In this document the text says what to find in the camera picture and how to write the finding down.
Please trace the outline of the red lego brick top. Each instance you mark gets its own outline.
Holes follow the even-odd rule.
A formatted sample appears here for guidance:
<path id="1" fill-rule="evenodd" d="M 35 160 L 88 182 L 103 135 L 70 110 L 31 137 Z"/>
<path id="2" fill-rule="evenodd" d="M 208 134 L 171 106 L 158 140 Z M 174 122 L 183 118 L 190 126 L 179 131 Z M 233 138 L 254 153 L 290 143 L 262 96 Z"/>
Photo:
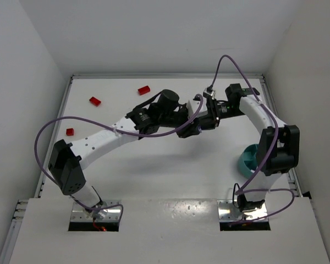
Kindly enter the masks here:
<path id="1" fill-rule="evenodd" d="M 138 94 L 141 96 L 141 95 L 145 95 L 147 93 L 149 93 L 151 91 L 150 87 L 147 85 L 147 86 L 143 86 L 141 88 L 139 88 L 137 90 Z"/>

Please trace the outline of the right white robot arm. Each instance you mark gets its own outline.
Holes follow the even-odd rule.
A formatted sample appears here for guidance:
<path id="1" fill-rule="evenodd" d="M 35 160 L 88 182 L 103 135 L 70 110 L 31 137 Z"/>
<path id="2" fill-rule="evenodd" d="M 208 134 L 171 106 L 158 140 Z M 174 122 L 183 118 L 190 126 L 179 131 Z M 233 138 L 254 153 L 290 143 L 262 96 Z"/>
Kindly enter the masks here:
<path id="1" fill-rule="evenodd" d="M 257 152 L 249 159 L 255 160 L 257 167 L 236 191 L 239 210 L 252 211 L 261 208 L 280 176 L 298 165 L 300 130 L 276 117 L 252 86 L 244 89 L 240 84 L 231 84 L 225 94 L 227 99 L 220 102 L 212 86 L 204 90 L 207 114 L 199 118 L 200 127 L 215 128 L 221 119 L 245 115 L 260 133 Z"/>

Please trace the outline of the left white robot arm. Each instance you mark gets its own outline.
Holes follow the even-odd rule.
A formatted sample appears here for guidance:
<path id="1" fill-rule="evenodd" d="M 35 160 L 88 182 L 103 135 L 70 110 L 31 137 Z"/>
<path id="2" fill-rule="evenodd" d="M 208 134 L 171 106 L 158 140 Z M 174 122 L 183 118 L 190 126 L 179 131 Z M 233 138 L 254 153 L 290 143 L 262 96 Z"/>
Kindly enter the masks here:
<path id="1" fill-rule="evenodd" d="M 199 114 L 204 103 L 201 95 L 185 104 L 172 90 L 162 90 L 135 106 L 111 126 L 95 122 L 102 130 L 83 139 L 53 145 L 48 170 L 63 195 L 70 196 L 88 214 L 103 210 L 97 191 L 84 176 L 84 170 L 111 151 L 143 138 L 178 137 L 200 133 Z"/>

